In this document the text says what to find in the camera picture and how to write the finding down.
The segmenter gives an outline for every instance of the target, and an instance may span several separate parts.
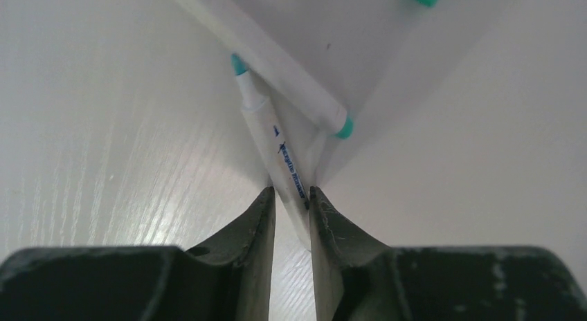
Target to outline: marker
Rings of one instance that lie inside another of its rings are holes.
[[[249,68],[233,54],[233,68],[242,93],[242,114],[283,206],[306,249],[310,249],[309,200],[269,96],[255,86]]]

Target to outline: teal marker tip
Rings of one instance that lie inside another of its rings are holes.
[[[350,119],[350,117],[347,116],[347,121],[345,122],[345,126],[343,126],[343,129],[340,130],[334,136],[336,136],[339,139],[346,139],[352,134],[353,128],[354,128],[354,123],[352,122],[352,119]]]
[[[235,70],[236,76],[241,75],[249,70],[249,68],[246,67],[246,64],[236,53],[231,55],[231,62],[233,63],[233,69]]]

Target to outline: pen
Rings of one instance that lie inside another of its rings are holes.
[[[247,65],[231,57],[242,93],[242,114],[283,206],[306,249],[310,249],[309,201],[289,144],[269,96],[259,92]]]

